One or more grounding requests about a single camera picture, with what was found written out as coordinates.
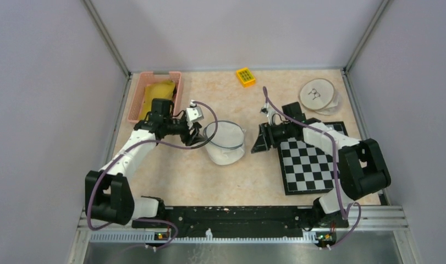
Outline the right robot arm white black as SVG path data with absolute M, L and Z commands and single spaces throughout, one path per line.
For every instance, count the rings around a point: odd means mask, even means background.
M 376 140 L 360 141 L 337 133 L 316 118 L 307 119 L 298 102 L 278 109 L 267 101 L 261 111 L 269 118 L 279 114 L 285 121 L 260 124 L 251 153 L 276 149 L 295 138 L 332 157 L 334 187 L 314 202 L 312 220 L 316 225 L 326 227 L 338 211 L 347 218 L 355 201 L 390 186 L 391 177 Z

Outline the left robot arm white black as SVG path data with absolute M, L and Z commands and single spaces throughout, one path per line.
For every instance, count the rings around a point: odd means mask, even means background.
M 157 197 L 144 196 L 135 199 L 130 181 L 142 161 L 158 145 L 173 147 L 164 142 L 168 135 L 178 135 L 181 145 L 174 147 L 193 150 L 205 146 L 209 139 L 200 135 L 202 107 L 208 105 L 192 100 L 190 105 L 176 116 L 172 114 L 171 100 L 155 98 L 151 110 L 138 121 L 126 141 L 111 161 L 99 170 L 91 170 L 85 177 L 85 213 L 87 225 L 95 227 L 93 220 L 126 225 L 136 219 L 145 219 L 152 227 L 160 227 L 166 220 L 163 201 Z

